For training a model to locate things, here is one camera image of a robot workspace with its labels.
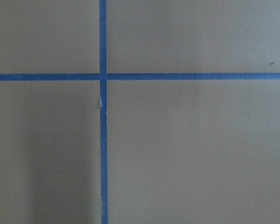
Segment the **brown paper table cover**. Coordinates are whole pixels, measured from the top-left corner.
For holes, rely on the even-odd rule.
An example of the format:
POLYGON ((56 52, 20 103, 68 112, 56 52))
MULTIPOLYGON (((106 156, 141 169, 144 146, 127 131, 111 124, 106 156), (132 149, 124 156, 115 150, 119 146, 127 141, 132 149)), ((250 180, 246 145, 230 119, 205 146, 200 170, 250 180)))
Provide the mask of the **brown paper table cover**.
MULTIPOLYGON (((110 73, 280 72, 280 0, 109 0, 110 73)), ((0 0, 0 73, 98 73, 97 0, 0 0)), ((280 80, 108 81, 111 224, 280 224, 280 80)), ((0 82, 0 224, 99 224, 99 82, 0 82)))

